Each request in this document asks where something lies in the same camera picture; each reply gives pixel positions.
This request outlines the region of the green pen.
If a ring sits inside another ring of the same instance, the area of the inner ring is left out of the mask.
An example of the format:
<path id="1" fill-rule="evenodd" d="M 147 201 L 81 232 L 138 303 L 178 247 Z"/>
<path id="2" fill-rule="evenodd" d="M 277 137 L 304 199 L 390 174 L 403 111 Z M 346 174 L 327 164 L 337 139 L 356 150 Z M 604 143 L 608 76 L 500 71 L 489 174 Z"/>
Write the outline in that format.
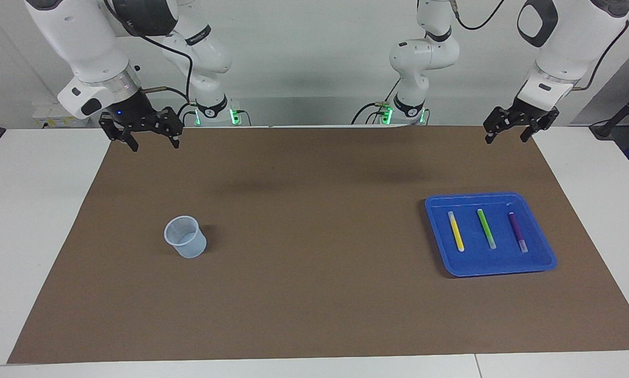
<path id="1" fill-rule="evenodd" d="M 489 225 L 487 217 L 485 216 L 484 211 L 481 208 L 478 208 L 476 210 L 476 213 L 477 213 L 477 217 L 479 218 L 479 222 L 482 226 L 485 238 L 489 244 L 489 248 L 496 249 L 497 248 L 496 240 L 494 239 L 494 235 L 492 233 L 491 227 Z"/>

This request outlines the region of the purple pen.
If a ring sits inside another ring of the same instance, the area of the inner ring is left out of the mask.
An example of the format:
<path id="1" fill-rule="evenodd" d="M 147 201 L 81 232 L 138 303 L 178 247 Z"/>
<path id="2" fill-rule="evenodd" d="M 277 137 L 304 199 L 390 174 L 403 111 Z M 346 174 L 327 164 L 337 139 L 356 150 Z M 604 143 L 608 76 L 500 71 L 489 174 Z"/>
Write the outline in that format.
<path id="1" fill-rule="evenodd" d="M 524 254 L 528 253 L 528 246 L 526 245 L 526 240 L 519 225 L 516 214 L 514 212 L 509 212 L 508 219 L 511 228 L 513 229 L 514 237 L 516 238 L 520 251 L 522 251 L 522 253 Z"/>

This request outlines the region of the yellow pen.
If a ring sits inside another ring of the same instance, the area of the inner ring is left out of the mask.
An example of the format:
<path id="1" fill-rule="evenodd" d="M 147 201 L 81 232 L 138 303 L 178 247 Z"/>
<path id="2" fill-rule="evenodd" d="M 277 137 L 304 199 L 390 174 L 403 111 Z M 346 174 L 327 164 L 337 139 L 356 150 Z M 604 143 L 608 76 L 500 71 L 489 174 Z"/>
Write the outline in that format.
<path id="1" fill-rule="evenodd" d="M 448 218 L 449 218 L 449 223 L 450 223 L 450 226 L 451 226 L 451 230 L 453 232 L 453 237 L 455 239 L 456 249 L 459 252 L 464 252 L 465 251 L 465 245 L 464 245 L 464 242 L 463 242 L 463 237 L 462 237 L 461 231 L 459 229 L 458 222 L 457 222 L 456 217 L 455 217 L 455 213 L 453 211 L 449 211 L 447 213 L 447 215 L 448 215 Z"/>

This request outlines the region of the blue plastic tray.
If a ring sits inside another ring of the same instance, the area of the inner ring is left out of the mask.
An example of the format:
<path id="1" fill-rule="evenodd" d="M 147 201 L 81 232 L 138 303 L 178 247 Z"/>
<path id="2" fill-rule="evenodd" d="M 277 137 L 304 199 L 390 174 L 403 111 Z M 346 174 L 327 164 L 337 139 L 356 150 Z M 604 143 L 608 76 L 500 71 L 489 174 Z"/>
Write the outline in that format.
<path id="1" fill-rule="evenodd" d="M 456 277 L 545 272 L 555 269 L 557 258 L 526 200 L 516 192 L 436 195 L 425 199 L 445 268 Z M 496 240 L 490 249 L 476 210 L 481 208 Z M 465 251 L 459 252 L 447 213 L 453 211 L 461 231 Z M 514 212 L 528 246 L 520 251 L 508 213 Z"/>

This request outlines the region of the white power strip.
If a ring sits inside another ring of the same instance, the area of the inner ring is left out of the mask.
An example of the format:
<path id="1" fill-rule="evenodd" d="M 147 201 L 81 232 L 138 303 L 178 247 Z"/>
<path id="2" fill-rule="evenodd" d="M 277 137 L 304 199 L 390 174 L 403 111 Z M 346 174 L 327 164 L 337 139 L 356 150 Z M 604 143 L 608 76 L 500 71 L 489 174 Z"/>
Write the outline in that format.
<path id="1" fill-rule="evenodd" d="M 42 104 L 35 107 L 32 118 L 41 129 L 91 128 L 91 119 L 73 117 L 60 104 Z"/>

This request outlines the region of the clear plastic cup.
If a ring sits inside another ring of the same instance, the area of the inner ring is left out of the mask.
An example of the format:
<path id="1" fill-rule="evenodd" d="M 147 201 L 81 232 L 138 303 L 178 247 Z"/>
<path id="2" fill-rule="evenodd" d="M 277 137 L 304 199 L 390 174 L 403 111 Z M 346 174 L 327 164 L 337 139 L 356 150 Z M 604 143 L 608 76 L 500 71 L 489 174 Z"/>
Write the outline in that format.
<path id="1" fill-rule="evenodd" d="M 207 238 L 193 217 L 175 217 L 164 229 L 164 239 L 180 256 L 191 259 L 204 253 Z"/>

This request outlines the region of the brown table mat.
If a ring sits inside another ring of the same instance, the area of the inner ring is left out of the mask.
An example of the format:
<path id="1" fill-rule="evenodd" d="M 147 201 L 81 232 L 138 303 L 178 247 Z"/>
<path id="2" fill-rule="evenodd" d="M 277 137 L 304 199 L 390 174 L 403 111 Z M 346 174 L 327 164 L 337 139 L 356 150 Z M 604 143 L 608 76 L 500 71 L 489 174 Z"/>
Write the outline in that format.
<path id="1" fill-rule="evenodd" d="M 629 304 L 539 148 L 470 127 L 111 143 L 9 363 L 629 350 Z M 423 201 L 513 191 L 550 272 L 455 278 Z M 164 239 L 175 217 L 207 238 Z"/>

